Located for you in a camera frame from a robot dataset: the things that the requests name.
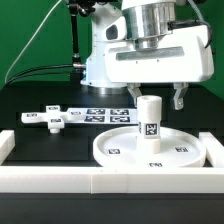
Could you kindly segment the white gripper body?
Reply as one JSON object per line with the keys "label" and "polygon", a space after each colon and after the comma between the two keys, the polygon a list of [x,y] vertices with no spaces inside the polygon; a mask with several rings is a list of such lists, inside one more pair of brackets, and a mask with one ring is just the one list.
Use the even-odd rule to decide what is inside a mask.
{"label": "white gripper body", "polygon": [[206,47],[205,25],[175,29],[157,48],[135,50],[130,41],[110,43],[104,51],[106,75],[111,82],[201,82],[214,73],[211,47]]}

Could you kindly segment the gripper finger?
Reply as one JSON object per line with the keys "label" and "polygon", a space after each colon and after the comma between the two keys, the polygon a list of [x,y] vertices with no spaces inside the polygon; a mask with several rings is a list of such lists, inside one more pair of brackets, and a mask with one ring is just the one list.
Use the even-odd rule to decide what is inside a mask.
{"label": "gripper finger", "polygon": [[133,98],[134,106],[137,106],[137,98],[142,95],[140,91],[140,83],[128,83],[127,84],[127,89],[130,95]]}
{"label": "gripper finger", "polygon": [[184,108],[184,96],[188,90],[188,83],[175,83],[174,96],[172,99],[172,105],[175,110],[182,110]]}

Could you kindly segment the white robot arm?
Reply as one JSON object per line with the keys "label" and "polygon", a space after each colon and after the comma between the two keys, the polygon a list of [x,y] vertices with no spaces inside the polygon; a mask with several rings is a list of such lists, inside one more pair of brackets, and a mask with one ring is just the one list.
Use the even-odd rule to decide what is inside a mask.
{"label": "white robot arm", "polygon": [[193,0],[121,2],[120,8],[95,4],[92,52],[81,84],[99,94],[127,89],[137,98],[143,83],[171,83],[173,107],[182,109],[188,84],[214,73],[210,25],[202,16],[176,19],[175,7]]}

